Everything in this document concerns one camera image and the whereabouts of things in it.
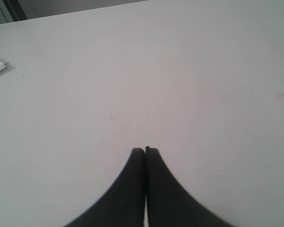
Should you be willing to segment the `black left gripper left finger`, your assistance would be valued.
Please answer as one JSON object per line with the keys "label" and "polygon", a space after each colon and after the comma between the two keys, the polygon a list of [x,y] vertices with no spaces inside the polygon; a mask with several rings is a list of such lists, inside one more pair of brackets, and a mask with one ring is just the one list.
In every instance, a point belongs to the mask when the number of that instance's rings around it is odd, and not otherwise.
{"label": "black left gripper left finger", "polygon": [[94,205],[68,227],[143,227],[145,152],[134,148],[119,176]]}

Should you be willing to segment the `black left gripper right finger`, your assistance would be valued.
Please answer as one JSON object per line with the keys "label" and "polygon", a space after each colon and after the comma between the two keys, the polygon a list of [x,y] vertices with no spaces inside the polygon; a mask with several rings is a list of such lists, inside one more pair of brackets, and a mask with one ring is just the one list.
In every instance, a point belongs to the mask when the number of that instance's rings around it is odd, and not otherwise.
{"label": "black left gripper right finger", "polygon": [[147,214],[150,227],[230,227],[195,200],[168,169],[159,150],[146,147]]}

